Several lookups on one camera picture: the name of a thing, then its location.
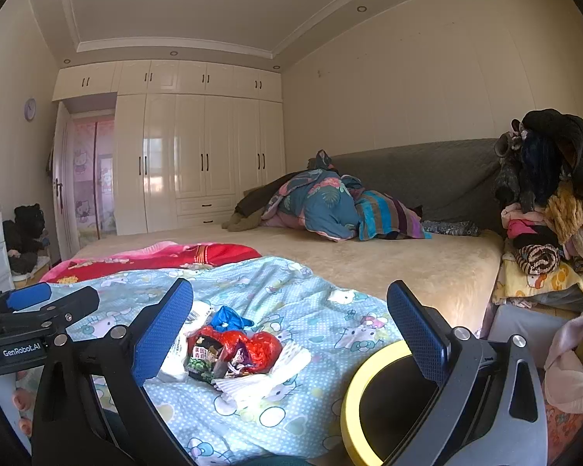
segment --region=brown fluffy clothing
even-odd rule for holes
[[[583,226],[583,200],[574,197],[572,182],[560,182],[555,194],[548,199],[545,215],[562,244]]]

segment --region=upper cabinet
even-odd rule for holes
[[[63,68],[54,100],[87,94],[209,94],[281,102],[278,73],[200,61],[139,59]]]

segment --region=metal bolt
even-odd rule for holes
[[[457,327],[453,330],[453,333],[458,340],[466,341],[471,338],[471,332],[465,327]]]
[[[56,338],[54,338],[54,345],[56,345],[56,347],[62,347],[66,343],[67,343],[67,335],[65,335],[65,334],[60,334],[60,335],[56,336]]]
[[[525,345],[527,345],[527,341],[526,339],[524,339],[522,336],[520,335],[514,335],[513,338],[511,339],[512,342],[514,342],[514,345],[516,345],[517,347],[524,347]]]
[[[127,334],[127,328],[124,325],[116,325],[110,329],[110,338],[118,340]]]

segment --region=beige bed sheet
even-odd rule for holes
[[[492,231],[481,236],[433,235],[430,240],[332,242],[315,233],[259,227],[230,233],[220,226],[113,236],[88,245],[76,257],[97,258],[153,243],[219,242],[248,245],[263,255],[303,263],[343,287],[384,299],[401,279],[421,303],[437,308],[452,326],[481,327],[501,264],[503,244]]]

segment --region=striped towel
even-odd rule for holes
[[[375,236],[382,238],[389,233],[394,233],[389,238],[425,237],[417,214],[389,196],[377,191],[365,191],[355,206],[361,218],[361,240],[370,240]]]

